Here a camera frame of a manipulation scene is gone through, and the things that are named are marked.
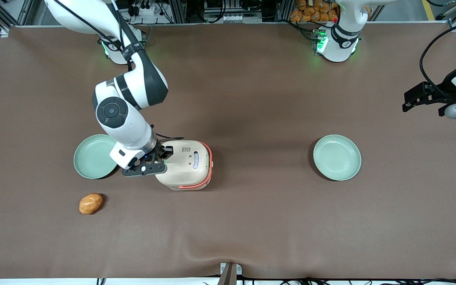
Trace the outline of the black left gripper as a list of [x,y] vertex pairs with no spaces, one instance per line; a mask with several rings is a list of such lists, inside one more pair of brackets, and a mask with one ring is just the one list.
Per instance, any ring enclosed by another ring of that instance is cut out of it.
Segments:
[[452,104],[456,103],[456,86],[452,79],[456,77],[456,69],[447,74],[439,84],[434,84],[423,68],[422,74],[426,82],[419,83],[404,93],[402,111],[408,112],[417,105],[445,103],[446,105],[438,109],[438,115],[452,117]]

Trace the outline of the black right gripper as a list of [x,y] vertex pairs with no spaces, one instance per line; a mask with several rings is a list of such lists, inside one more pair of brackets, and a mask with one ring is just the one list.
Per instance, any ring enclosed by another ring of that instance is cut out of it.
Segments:
[[164,164],[167,159],[169,159],[173,155],[173,147],[172,146],[163,146],[160,142],[158,142],[154,148],[145,155],[145,163],[146,164],[156,164],[161,163]]

